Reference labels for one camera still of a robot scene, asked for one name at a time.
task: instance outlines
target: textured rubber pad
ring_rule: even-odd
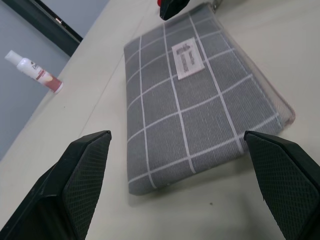
[[[248,131],[244,138],[262,196],[287,240],[320,239],[320,167],[296,143]]]
[[[63,201],[79,239],[84,240],[94,215],[105,175],[109,143],[99,138],[85,149],[63,190]]]

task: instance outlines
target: white grid line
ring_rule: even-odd
[[[229,92],[231,89],[234,89],[236,86],[242,84],[243,82],[245,82],[248,79],[252,79],[253,78],[253,74],[249,74],[248,76],[242,78],[240,81],[238,81],[236,84],[232,85],[231,87],[228,87],[226,90],[222,91],[222,94],[225,94],[226,92]]]
[[[212,70],[212,68],[211,68],[211,65],[210,65],[209,60],[208,60],[208,58],[207,58],[207,54],[206,54],[206,52],[205,52],[204,46],[202,45],[202,42],[201,42],[201,40],[200,40],[200,38],[199,38],[199,34],[198,34],[198,32],[197,32],[196,26],[194,25],[194,22],[193,22],[193,20],[192,20],[192,18],[191,18],[190,13],[189,13],[189,19],[190,19],[191,24],[192,24],[192,26],[193,26],[195,35],[196,35],[197,39],[199,39],[199,45],[200,45],[201,51],[202,51],[202,53],[203,53],[203,56],[204,56],[204,59],[205,59],[205,61],[206,61],[207,67],[208,67],[208,69],[209,69],[209,72],[210,72],[210,74],[211,74],[211,76],[212,76],[212,78],[213,78],[213,83],[214,83],[214,85],[215,85],[215,88],[216,88],[216,90],[218,91],[218,94],[219,94],[219,96],[220,96],[220,99],[221,99],[221,102],[222,102],[222,105],[223,105],[223,108],[224,108],[224,112],[225,112],[226,118],[228,119],[228,122],[229,122],[230,127],[231,127],[232,132],[233,132],[233,135],[236,137],[236,136],[237,136],[237,131],[236,131],[235,126],[234,126],[234,124],[233,124],[233,122],[232,122],[232,119],[231,119],[230,113],[229,113],[229,111],[228,111],[226,102],[225,102],[225,100],[224,100],[224,97],[222,96],[222,93],[221,93],[219,84],[218,84],[217,79],[216,79],[216,77],[215,77],[215,75],[214,75],[214,72],[213,72],[213,70]],[[236,139],[236,144],[237,144],[237,146],[238,146],[238,149],[239,149],[240,153],[243,154],[243,153],[244,153],[244,149],[243,149],[243,147],[241,146],[241,142],[240,142],[239,139]]]
[[[130,142],[131,139],[133,139],[135,136],[137,136],[139,133],[143,132],[144,130],[145,130],[144,128],[140,129],[140,130],[137,131],[135,134],[133,134],[126,142],[127,142],[127,143]]]
[[[168,46],[167,46],[167,37],[166,37],[166,26],[165,26],[165,24],[163,24],[163,38],[164,38],[164,47],[165,47],[165,53],[166,53],[166,60],[168,62],[168,70],[169,70],[169,75],[170,75],[170,78],[171,78],[171,85],[172,85],[173,94],[174,94],[174,98],[175,98],[175,104],[176,104],[177,112],[179,114],[181,128],[182,128],[182,135],[183,135],[183,141],[184,141],[184,146],[185,146],[185,150],[186,150],[186,156],[188,157],[188,161],[189,161],[191,172],[195,174],[196,171],[194,169],[194,166],[192,164],[191,157],[190,157],[188,140],[187,140],[187,135],[186,135],[186,130],[185,130],[185,124],[184,124],[184,120],[182,118],[182,113],[181,113],[181,109],[180,109],[180,105],[179,105],[179,100],[178,100],[178,96],[177,96],[177,91],[176,91],[174,79],[172,77],[170,59],[169,59],[169,53],[168,53]]]
[[[210,61],[210,60],[212,60],[212,59],[215,59],[215,58],[217,58],[217,57],[220,57],[220,56],[222,56],[222,55],[231,53],[231,52],[233,52],[234,50],[235,50],[234,48],[230,48],[230,49],[228,49],[228,50],[225,50],[225,51],[222,51],[222,52],[220,52],[220,53],[217,53],[217,54],[215,54],[215,55],[213,55],[213,56],[211,56],[211,57],[208,57],[208,61]]]
[[[145,159],[146,159],[146,169],[148,171],[149,180],[151,185],[154,189],[157,187],[154,184],[154,181],[150,174],[150,167],[149,167],[149,155],[148,155],[148,142],[147,142],[147,131],[146,131],[146,120],[145,120],[145,108],[144,108],[144,98],[142,94],[142,76],[141,76],[141,40],[140,37],[140,44],[139,44],[139,69],[140,69],[140,98],[141,98],[141,109],[142,109],[142,121],[143,121],[143,132],[144,132],[144,146],[145,146]]]
[[[128,107],[126,108],[126,111],[128,111],[129,108],[132,106],[132,104],[134,104],[134,102],[137,101],[140,97],[141,97],[141,95],[137,96],[137,97],[128,105]]]
[[[249,74],[248,76],[246,76],[246,77],[244,77],[242,80],[240,80],[238,83],[241,84],[241,83],[245,82],[246,80],[250,79],[252,76],[253,76],[252,74]],[[166,79],[166,80],[162,81],[161,83],[165,83],[165,82],[167,82],[168,80],[170,80],[170,79]],[[233,86],[227,88],[226,90],[224,90],[224,91],[222,92],[222,94],[224,94],[224,93],[230,91],[231,89],[233,89],[234,87],[238,86],[238,85],[239,85],[238,83],[236,83],[235,85],[233,85]],[[215,95],[215,96],[213,96],[213,97],[210,97],[210,98],[208,98],[207,100],[204,100],[204,101],[202,101],[202,102],[200,102],[200,103],[198,103],[198,104],[195,104],[195,105],[190,106],[190,107],[188,107],[188,108],[182,109],[181,112],[184,113],[184,112],[187,112],[187,111],[189,111],[189,110],[192,110],[192,109],[195,109],[195,108],[197,108],[197,107],[200,107],[201,105],[204,105],[204,104],[206,104],[206,103],[209,103],[209,102],[213,101],[214,99],[216,99],[216,98],[218,98],[218,97],[219,97],[219,94],[217,94],[217,95]],[[146,126],[145,129],[148,129],[148,128],[152,127],[153,125],[156,125],[157,123],[160,123],[160,122],[162,122],[163,120],[166,120],[166,119],[168,119],[168,118],[170,118],[170,117],[173,117],[173,116],[175,116],[175,115],[177,115],[177,114],[178,114],[178,112],[174,112],[174,113],[171,113],[171,114],[169,114],[169,115],[167,115],[167,116],[164,116],[164,117],[158,119],[157,121],[154,121],[153,123],[151,123],[151,124],[149,124],[148,126]],[[137,135],[138,135],[139,133],[141,133],[143,130],[144,130],[144,129],[141,129],[141,130],[139,130],[138,132],[136,132],[135,134],[133,134],[133,135],[127,140],[127,143],[130,142],[131,139],[133,139],[135,136],[137,136]]]
[[[206,34],[206,35],[203,35],[203,36],[199,37],[199,39],[197,38],[195,41],[196,41],[196,42],[199,42],[199,40],[201,40],[201,39],[207,38],[207,37],[212,36],[212,35],[215,35],[215,34],[220,34],[221,32],[222,32],[221,30],[218,30],[218,31],[214,31],[214,32],[208,33],[208,34]],[[159,40],[161,40],[161,39],[163,39],[163,38],[164,38],[164,37],[157,38],[156,40],[152,41],[150,44],[153,44],[154,42],[159,41]],[[219,57],[219,56],[221,56],[221,55],[227,54],[227,53],[232,52],[232,51],[234,51],[234,50],[235,50],[234,48],[230,48],[230,49],[228,49],[228,50],[226,50],[226,51],[220,52],[220,53],[218,53],[218,54],[215,54],[215,55],[209,57],[208,60],[212,60],[212,59],[214,59],[214,58],[217,58],[217,57]],[[127,62],[128,62],[136,53],[138,53],[138,52],[139,52],[139,50],[136,51],[131,57],[129,57],[128,60],[125,62],[125,64],[127,64]],[[164,57],[165,55],[166,55],[166,53],[163,53],[163,54],[155,57],[154,59],[150,60],[150,61],[147,62],[145,65],[143,65],[143,66],[141,67],[141,69],[144,69],[145,67],[147,67],[148,65],[152,64],[154,61],[156,61],[156,60]],[[137,73],[139,73],[139,71],[140,71],[140,70],[138,69],[134,74],[132,74],[132,76],[131,76],[131,77],[128,79],[128,81],[126,82],[126,85],[128,85],[129,81],[130,81]]]
[[[205,18],[205,19],[202,19],[202,20],[200,20],[200,21],[198,21],[198,22],[196,22],[195,25],[200,24],[200,23],[205,22],[205,21],[208,21],[208,20],[210,20],[210,19],[212,19],[211,16],[210,16],[210,17],[207,17],[207,18]],[[192,28],[192,25],[190,25],[190,26],[183,26],[183,27],[181,27],[181,28],[179,28],[179,29],[177,29],[177,30],[175,30],[175,31],[173,31],[173,32],[168,33],[166,36],[169,37],[169,36],[172,35],[172,34],[176,34],[176,33],[180,32],[180,31],[185,30],[185,29],[188,29],[188,28]],[[215,31],[215,32],[206,34],[206,35],[203,35],[201,38],[206,38],[206,37],[208,37],[208,36],[211,36],[211,35],[217,34],[217,33],[221,33],[221,30],[218,30],[218,31]],[[156,41],[159,41],[159,40],[161,40],[161,39],[163,39],[163,38],[164,38],[164,37],[161,36],[161,37],[158,37],[158,38],[156,38],[155,40],[153,40],[153,41],[151,41],[151,42],[148,42],[146,45],[144,45],[143,47],[141,47],[141,50],[144,49],[144,48],[146,48],[146,47],[148,47],[148,46],[150,46],[151,44],[154,44]],[[135,54],[137,54],[138,52],[139,52],[139,50],[135,51],[135,52],[125,61],[125,64],[127,64],[127,62],[129,62],[129,60],[130,60]]]
[[[220,57],[220,56],[222,56],[222,55],[224,55],[224,54],[227,54],[227,53],[230,53],[230,52],[232,52],[232,51],[234,51],[234,50],[235,50],[234,48],[231,48],[231,49],[225,50],[225,51],[223,51],[223,52],[217,53],[217,54],[209,57],[208,60],[212,60],[212,59],[214,59],[214,58]],[[165,82],[168,81],[168,80],[170,80],[170,78],[167,78],[167,79],[165,79],[165,80],[157,83],[156,85],[150,87],[150,88],[147,89],[143,94],[145,94],[145,93],[147,93],[148,91],[150,91],[151,89],[153,89],[153,88],[155,88],[155,87],[157,87],[157,86],[165,83]],[[139,97],[140,97],[140,96],[136,97],[136,98],[129,104],[129,106],[128,106],[127,109],[126,109],[127,111],[128,111],[128,109],[129,109],[129,107],[131,107],[131,105],[133,104],[133,102],[135,102]]]
[[[225,36],[223,34],[221,34],[223,41],[225,42],[225,44],[230,48],[229,43],[227,42],[227,40],[225,39]],[[232,52],[234,57],[236,58],[237,62],[241,65],[242,69],[245,71],[246,74],[248,74],[248,71],[246,70],[246,68],[244,67],[244,65],[241,63],[240,59],[238,58],[238,56],[235,54],[235,52]],[[269,99],[266,97],[266,95],[264,94],[264,92],[261,90],[260,86],[256,83],[256,81],[253,81],[254,85],[258,88],[258,90],[260,91],[260,93],[262,94],[263,98],[266,100],[266,102],[268,103],[269,107],[271,108],[271,111],[276,114],[277,111],[274,110],[274,108],[272,107],[272,105],[269,102]],[[279,118],[276,118],[277,123],[279,125],[280,128],[282,128],[282,125],[279,121]]]
[[[142,95],[144,95],[144,94],[146,94],[147,92],[151,91],[152,89],[158,87],[159,85],[166,83],[166,82],[169,81],[169,80],[170,80],[170,77],[168,77],[167,79],[165,79],[165,80],[163,80],[163,81],[161,81],[161,82],[158,82],[157,84],[155,84],[155,85],[151,86],[150,88],[148,88],[147,90],[145,90],[145,91],[142,93]],[[137,97],[128,105],[128,107],[126,108],[126,110],[128,111],[129,108],[132,106],[132,104],[133,104],[136,100],[138,100],[139,98],[140,98],[140,95],[137,96]]]
[[[259,128],[264,127],[266,124],[270,123],[272,120],[276,119],[278,116],[279,116],[279,113],[277,113],[277,114],[275,114],[275,115],[267,118],[266,120],[264,120],[264,121],[261,122],[260,124],[258,124],[258,125],[256,125],[255,127],[251,128],[250,131],[256,131],[256,130],[258,130]],[[195,154],[192,154],[192,155],[191,155],[191,158],[195,158],[195,157],[201,156],[201,155],[203,155],[203,154],[206,154],[206,153],[208,153],[208,152],[211,152],[211,151],[213,151],[213,150],[215,150],[215,149],[221,148],[221,147],[223,147],[223,146],[225,146],[225,145],[227,145],[227,144],[230,144],[230,143],[236,141],[236,139],[239,140],[240,138],[243,138],[244,135],[245,135],[245,133],[243,132],[243,133],[237,135],[236,137],[232,137],[232,138],[230,138],[230,139],[228,139],[228,140],[226,140],[226,141],[224,141],[224,142],[221,142],[221,143],[219,143],[219,144],[217,144],[217,145],[215,145],[215,146],[212,146],[212,147],[210,147],[210,148],[208,148],[208,149],[205,149],[205,150],[202,150],[202,151],[197,152],[197,153],[195,153]],[[174,165],[176,165],[176,164],[182,163],[182,162],[184,162],[184,161],[186,161],[186,160],[188,160],[188,157],[183,157],[183,158],[181,158],[181,159],[179,159],[179,160],[173,161],[173,162],[171,162],[171,163],[169,163],[169,164],[166,164],[166,165],[160,166],[160,167],[158,167],[158,168],[156,168],[156,169],[153,169],[153,170],[150,171],[150,173],[151,173],[151,174],[154,174],[154,173],[156,173],[156,172],[158,172],[158,171],[161,171],[161,170],[163,170],[163,169],[169,168],[169,167],[174,166]],[[141,175],[139,175],[139,176],[136,176],[136,177],[132,178],[131,180],[129,180],[128,183],[130,184],[130,183],[132,183],[132,182],[134,182],[134,181],[136,181],[136,180],[138,180],[138,179],[141,179],[141,178],[143,178],[143,177],[145,177],[145,176],[147,176],[147,175],[148,175],[148,173],[144,173],[144,174],[141,174]]]
[[[147,67],[148,65],[152,64],[154,61],[157,61],[160,58],[163,58],[164,56],[166,56],[166,53],[163,53],[157,57],[155,57],[154,59],[152,59],[151,61],[147,62],[145,65],[143,65],[142,67],[140,67],[140,69],[138,69],[134,74],[132,74],[132,76],[129,78],[129,80],[126,82],[126,85],[128,85],[128,83],[130,82],[130,80],[137,74],[140,72],[141,74],[141,70],[144,69],[145,67]]]
[[[214,32],[210,32],[210,33],[208,33],[208,34],[202,35],[202,36],[200,37],[200,39],[205,39],[205,38],[207,38],[207,37],[210,37],[210,36],[216,35],[216,34],[220,34],[220,33],[221,33],[221,30],[214,31]]]
[[[213,97],[210,97],[209,99],[207,99],[207,100],[205,100],[205,101],[202,101],[202,102],[200,102],[200,103],[198,103],[198,104],[196,104],[196,105],[193,105],[193,106],[190,106],[190,107],[188,107],[188,108],[185,108],[185,109],[183,109],[183,110],[181,110],[181,112],[187,112],[187,111],[189,111],[189,110],[192,110],[192,109],[195,109],[195,108],[197,108],[197,107],[200,107],[201,105],[204,105],[204,104],[206,104],[206,103],[209,103],[209,102],[211,102],[212,100],[214,100],[214,99],[216,99],[216,98],[218,98],[219,97],[219,95],[217,94],[217,95],[215,95],[215,96],[213,96]]]

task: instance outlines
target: bottle cap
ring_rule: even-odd
[[[20,56],[19,54],[16,54],[12,50],[4,58],[8,60],[10,63],[14,64],[15,66],[18,66],[18,64],[23,59],[22,56]]]

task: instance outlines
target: white label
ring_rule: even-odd
[[[194,37],[173,46],[172,52],[179,80],[205,68]]]
[[[38,64],[34,63],[29,59],[27,60],[23,68],[19,68],[19,65],[17,67],[20,71],[22,71],[32,79],[38,81],[42,85],[45,85],[46,83],[52,81],[53,79],[50,73],[48,73]]]

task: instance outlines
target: bottle label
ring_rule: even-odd
[[[48,87],[55,93],[61,86],[62,82],[33,61],[30,61],[30,64],[31,67],[27,67],[24,72],[29,77]]]

